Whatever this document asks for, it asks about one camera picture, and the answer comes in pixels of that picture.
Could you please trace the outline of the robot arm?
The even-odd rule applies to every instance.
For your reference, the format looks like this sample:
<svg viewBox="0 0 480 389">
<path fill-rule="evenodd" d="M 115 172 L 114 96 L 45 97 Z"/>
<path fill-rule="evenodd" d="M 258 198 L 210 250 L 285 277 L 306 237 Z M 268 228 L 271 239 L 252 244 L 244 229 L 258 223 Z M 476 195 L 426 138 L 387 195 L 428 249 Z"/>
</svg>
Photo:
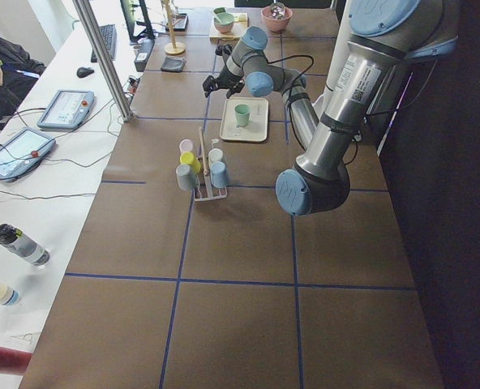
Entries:
<svg viewBox="0 0 480 389">
<path fill-rule="evenodd" d="M 279 92 L 289 108 L 305 151 L 276 180 L 276 197 L 290 215 L 330 211 L 348 197 L 342 160 L 387 73 L 405 61 L 421 62 L 454 50 L 458 1 L 353 1 L 343 20 L 350 27 L 342 43 L 345 64 L 318 115 L 295 70 L 273 66 L 264 49 L 267 33 L 249 27 L 234 48 L 221 46 L 225 64 L 203 83 L 206 95 L 246 87 L 254 97 Z"/>
</svg>

